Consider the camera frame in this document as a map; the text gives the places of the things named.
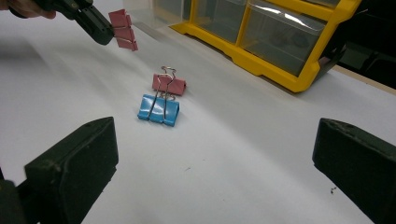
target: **white tabletop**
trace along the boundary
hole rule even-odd
[[[120,0],[97,0],[107,12]],[[0,12],[0,165],[23,165],[82,124],[112,116],[118,171],[84,224],[372,223],[318,171],[320,118],[396,145],[396,96],[332,70],[293,94],[196,39],[134,29],[139,51],[96,44],[74,22]],[[137,118],[152,75],[177,69],[188,88],[175,127]]]

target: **black rubber block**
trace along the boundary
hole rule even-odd
[[[40,223],[81,223],[118,162],[114,119],[105,118],[81,126],[28,163],[26,181],[46,206]]]
[[[341,121],[321,119],[315,166],[374,223],[396,223],[396,147]]]

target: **yellow plastic organizer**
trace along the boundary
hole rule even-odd
[[[339,23],[361,0],[191,0],[190,18],[172,28],[198,37],[255,76],[305,91]]]

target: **pink binder clip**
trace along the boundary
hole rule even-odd
[[[184,90],[186,90],[187,83],[184,78],[176,77],[175,72],[176,69],[171,68],[171,67],[166,67],[162,66],[161,69],[165,72],[164,74],[154,74],[152,78],[152,89],[158,91],[166,91],[166,86],[164,85],[159,85],[161,83],[169,83],[171,81],[170,76],[162,76],[162,75],[169,75],[167,70],[172,70],[172,77],[173,77],[173,82],[169,84],[168,92],[176,95],[183,95]]]
[[[134,39],[134,30],[131,28],[131,17],[126,14],[125,9],[108,13],[114,29],[114,37],[120,48],[138,50]]]

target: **binder clip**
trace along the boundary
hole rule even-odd
[[[160,76],[158,77],[158,74],[154,74],[152,78],[152,89],[156,91],[167,91],[172,94],[176,95],[183,95],[184,90],[186,90],[187,83],[184,78],[176,77],[175,72],[176,69],[167,67],[167,66],[162,66],[161,69],[165,72],[165,74],[168,74],[167,70],[172,70],[172,76]],[[159,82],[164,82],[164,83],[169,83],[170,79],[173,79],[172,82],[170,82],[169,87],[168,86],[161,86],[159,85]]]
[[[138,50],[134,39],[134,30],[131,28],[132,21],[125,9],[108,13],[114,30],[114,37],[120,48]]]
[[[158,87],[155,93],[155,96],[144,94],[142,99],[142,104],[140,105],[139,113],[137,117],[140,119],[151,120],[157,123],[164,123],[168,126],[175,126],[175,122],[178,115],[179,103],[176,101],[168,100],[168,89],[172,82],[174,81],[174,77],[169,74],[158,74],[156,75],[158,79]],[[167,76],[169,77],[166,83],[165,93],[163,98],[158,96],[159,89],[162,85],[161,77]]]

